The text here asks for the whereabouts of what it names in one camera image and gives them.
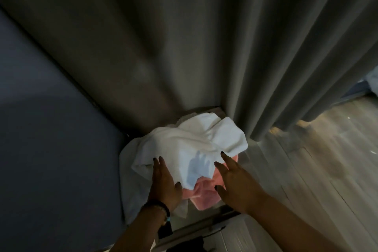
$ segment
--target pink towel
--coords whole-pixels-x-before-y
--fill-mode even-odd
[[[239,155],[236,155],[233,159],[237,162],[238,157]],[[215,168],[211,179],[203,176],[198,178],[193,190],[184,188],[183,199],[190,198],[198,210],[208,209],[220,201],[220,196],[214,188],[216,185],[224,186],[222,176],[217,168]]]

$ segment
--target gray curtain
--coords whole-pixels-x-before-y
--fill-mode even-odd
[[[253,139],[378,64],[378,0],[0,0],[120,126],[221,105]]]

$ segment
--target hand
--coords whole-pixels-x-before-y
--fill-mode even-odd
[[[220,155],[228,168],[219,162],[214,165],[222,175],[226,189],[221,185],[215,186],[215,189],[228,206],[253,216],[269,195],[236,161],[223,152]]]
[[[148,200],[163,202],[170,212],[174,211],[183,196],[181,183],[174,184],[173,178],[160,156],[159,160],[154,158],[154,173],[152,175],[152,186]]]

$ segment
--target floor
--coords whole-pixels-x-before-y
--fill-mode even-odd
[[[288,132],[249,141],[240,163],[272,196],[349,251],[378,251],[378,98],[362,97]],[[205,248],[281,251],[251,217]]]

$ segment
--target bracelet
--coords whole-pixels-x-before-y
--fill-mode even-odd
[[[146,202],[146,204],[142,207],[143,208],[147,208],[147,207],[157,207],[159,208],[161,211],[164,212],[164,215],[165,215],[165,220],[164,220],[164,223],[162,226],[166,225],[167,222],[170,221],[170,212],[169,212],[169,209],[168,207],[161,201],[158,201],[158,200],[149,200]]]

